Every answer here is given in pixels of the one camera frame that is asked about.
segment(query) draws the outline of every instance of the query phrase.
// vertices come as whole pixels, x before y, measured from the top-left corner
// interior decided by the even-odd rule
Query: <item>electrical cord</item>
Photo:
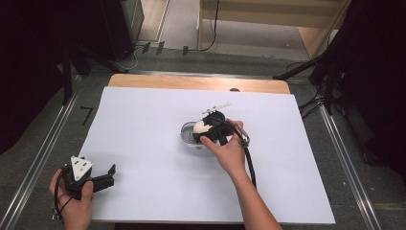
[[[210,50],[212,48],[212,46],[214,45],[215,39],[217,38],[217,18],[218,18],[218,6],[219,5],[220,5],[220,0],[217,0],[217,7],[215,10],[215,18],[214,18],[214,38],[213,38],[212,44],[208,48],[203,49],[203,50],[197,49],[197,50],[190,50],[190,51],[206,52],[206,51]]]
[[[251,159],[251,153],[248,150],[248,144],[250,143],[250,139],[249,139],[248,135],[246,135],[247,140],[248,140],[248,141],[246,141],[242,137],[242,135],[239,133],[239,131],[236,129],[235,126],[232,126],[230,123],[217,119],[217,118],[212,118],[212,119],[230,127],[233,130],[233,132],[238,136],[240,143],[241,143],[242,147],[244,148],[245,158],[247,159],[247,164],[248,164],[248,170],[250,171],[250,174],[251,174],[251,181],[252,181],[254,187],[257,188],[257,178],[255,176],[254,165],[253,165],[253,161]]]
[[[133,66],[131,66],[131,67],[125,67],[125,66],[122,66],[121,64],[119,64],[118,62],[116,62],[116,64],[118,65],[118,66],[120,66],[121,68],[123,68],[124,70],[132,70],[132,69],[134,69],[135,67],[137,67],[137,65],[138,65],[138,59],[137,59],[137,56],[135,56],[135,53],[138,51],[138,50],[141,50],[141,49],[143,49],[144,48],[144,46],[141,46],[141,47],[138,47],[138,48],[136,48],[135,50],[134,50],[134,52],[133,52],[133,56],[134,56],[134,59],[135,59],[135,64],[133,65]]]
[[[59,189],[60,180],[62,179],[62,175],[66,172],[66,170],[67,170],[66,167],[62,168],[62,171],[60,172],[59,176],[57,177],[56,185],[55,185],[55,190],[54,190],[54,208],[55,208],[55,211],[56,211],[57,219],[58,219],[58,220],[62,220],[62,214],[61,214],[61,211],[62,211],[62,210],[59,209],[58,199],[60,198],[60,196],[58,196],[57,192],[58,192],[58,189]]]
[[[322,85],[320,84],[320,86],[317,89],[316,94],[314,95],[314,97],[312,99],[310,99],[310,101],[308,101],[307,103],[299,105],[299,110],[300,110],[300,113],[302,114],[309,105],[316,104],[314,107],[312,107],[310,110],[308,110],[305,115],[302,116],[302,119],[305,119],[309,114],[316,111],[317,108],[319,108],[320,106],[326,104],[325,98],[316,98],[319,95],[319,92],[320,92],[321,88],[322,88]],[[331,103],[337,103],[337,99],[331,98],[330,102]]]

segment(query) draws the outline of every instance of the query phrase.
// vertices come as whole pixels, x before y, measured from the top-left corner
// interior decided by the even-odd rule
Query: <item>white paper sheet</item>
[[[201,111],[244,122],[258,190],[279,222],[334,223],[292,95],[106,87],[80,156],[93,176],[117,165],[115,185],[95,194],[95,220],[242,222],[237,194],[207,149],[180,139]]]

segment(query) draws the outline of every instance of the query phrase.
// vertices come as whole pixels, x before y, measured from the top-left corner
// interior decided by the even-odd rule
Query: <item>hand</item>
[[[61,169],[52,178],[49,188],[52,195],[55,194],[56,180],[60,172]],[[58,204],[60,209],[71,197],[67,195],[63,182],[60,183],[57,193],[59,195]],[[92,200],[93,182],[87,181],[81,190],[81,200],[71,199],[61,211],[66,230],[85,230],[89,227],[92,220]]]
[[[238,121],[227,119],[232,126],[242,127],[243,123]],[[221,167],[232,177],[234,178],[238,174],[245,173],[245,155],[244,149],[240,144],[239,137],[234,133],[233,137],[224,146],[218,146],[212,142],[208,137],[200,137],[200,141],[212,151],[215,157],[218,160],[218,163]]]

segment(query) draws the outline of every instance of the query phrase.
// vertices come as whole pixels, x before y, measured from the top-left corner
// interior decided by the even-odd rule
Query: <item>wire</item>
[[[116,62],[116,64],[117,64],[118,66],[120,66],[121,68],[125,69],[125,70],[132,70],[132,69],[134,69],[134,68],[137,67],[137,65],[138,65],[138,59],[137,59],[137,56],[135,56],[135,53],[136,53],[138,50],[141,50],[141,49],[143,49],[143,48],[144,48],[144,46],[139,47],[139,48],[136,48],[136,49],[134,50],[133,56],[134,56],[134,59],[135,59],[135,64],[134,64],[133,66],[131,66],[131,67],[124,67],[124,66],[122,66],[121,64],[119,64],[118,62]]]
[[[233,132],[238,136],[241,144],[244,145],[244,143],[245,143],[244,138],[242,138],[242,135],[239,133],[239,131],[234,126],[232,126],[228,122],[225,122],[225,121],[217,119],[217,118],[212,118],[212,119],[230,127],[233,130]],[[248,150],[248,147],[243,147],[243,148],[244,148],[244,152],[245,152],[245,157],[247,158],[248,170],[250,171],[250,174],[251,174],[251,181],[252,181],[254,187],[257,188],[257,178],[255,176],[254,165],[253,165],[253,161],[251,159],[251,153]]]
[[[292,65],[294,65],[294,64],[303,64],[303,63],[305,63],[305,61],[297,61],[297,62],[293,62],[293,63],[288,64],[288,65],[286,66],[286,72],[288,71],[288,69],[289,69],[290,66],[292,66]]]
[[[213,38],[212,44],[206,49],[203,49],[203,50],[199,50],[199,49],[190,50],[190,52],[194,52],[194,51],[206,52],[206,51],[210,50],[212,48],[212,46],[214,45],[215,39],[217,38],[217,18],[218,18],[218,6],[219,5],[220,5],[220,0],[217,0],[217,7],[216,7],[216,10],[215,10],[215,19],[214,19],[214,38]]]
[[[311,108],[304,116],[302,116],[302,119],[306,118],[310,113],[316,111],[316,109],[319,108],[322,105],[323,105],[323,103],[317,103],[316,106]]]
[[[68,201],[66,201],[65,204],[63,204],[63,206],[60,208],[60,213],[62,213],[63,208],[73,199],[73,197],[71,196]]]
[[[66,171],[66,168],[63,168],[62,171],[60,172],[59,176],[57,177],[55,190],[54,190],[54,207],[55,207],[55,210],[57,213],[58,220],[62,220],[62,214],[61,214],[61,210],[59,210],[59,204],[58,204],[59,196],[57,195],[57,192],[58,192],[59,185],[60,185],[60,179],[62,178],[62,175],[65,173],[65,171]]]

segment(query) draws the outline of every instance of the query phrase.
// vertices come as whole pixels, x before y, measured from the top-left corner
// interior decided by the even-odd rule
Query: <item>black cable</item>
[[[217,118],[212,118],[212,119],[215,120],[215,121],[218,121],[218,122],[220,122],[222,124],[225,124],[228,127],[230,127],[233,130],[233,132],[238,136],[238,138],[239,138],[239,140],[240,140],[240,142],[242,144],[242,147],[244,148],[245,158],[247,159],[247,164],[248,164],[248,170],[250,171],[250,174],[251,174],[251,181],[252,181],[254,187],[257,188],[257,179],[256,179],[256,176],[255,176],[253,161],[251,159],[251,153],[248,150],[248,147],[245,146],[246,143],[245,143],[244,138],[238,132],[238,130],[234,126],[232,126],[230,123],[225,122],[225,121],[220,120],[220,119],[217,119]]]
[[[253,161],[251,159],[251,154],[248,148],[244,148],[245,151],[245,157],[247,158],[247,163],[248,163],[248,170],[250,171],[251,174],[251,181],[253,182],[253,185],[255,188],[257,188],[257,178],[255,176],[255,171],[254,171],[254,166],[253,166]]]
[[[288,64],[286,66],[286,72],[288,72],[290,66],[292,66],[294,64],[303,64],[303,63],[305,63],[305,61],[297,61],[297,62],[293,62],[293,63]]]
[[[62,214],[60,213],[61,210],[59,210],[59,204],[58,204],[59,196],[57,195],[57,192],[58,192],[59,185],[60,185],[60,179],[62,178],[62,175],[65,173],[65,171],[66,171],[66,168],[63,168],[62,171],[60,172],[59,176],[57,177],[56,184],[55,184],[55,190],[54,190],[54,206],[55,206],[58,220],[62,220]]]
[[[301,114],[304,112],[305,108],[306,108],[309,104],[311,104],[314,99],[316,99],[316,97],[317,97],[317,95],[319,95],[319,92],[320,92],[321,89],[322,89],[322,85],[320,84],[320,85],[319,85],[319,88],[317,88],[317,90],[316,90],[316,94],[314,95],[314,97],[311,98],[310,101],[308,101],[307,103],[302,104],[302,105],[299,106],[299,108],[302,108],[302,109],[300,110]]]
[[[215,19],[214,19],[214,38],[213,38],[212,44],[208,48],[206,48],[204,50],[198,50],[197,49],[197,50],[190,50],[190,51],[205,52],[205,51],[210,50],[210,48],[212,48],[212,46],[214,45],[215,39],[217,38],[217,18],[218,18],[218,6],[219,6],[219,4],[220,4],[220,0],[217,0],[217,8],[215,10]]]
[[[314,106],[312,109],[310,109],[310,110],[302,117],[302,119],[306,118],[310,113],[316,111],[316,109],[317,109],[318,107],[320,107],[321,105],[322,105],[322,103],[317,103],[316,106]]]
[[[63,204],[63,206],[60,208],[60,213],[62,213],[63,208],[73,199],[73,197],[71,196],[68,201],[66,201],[65,204]]]

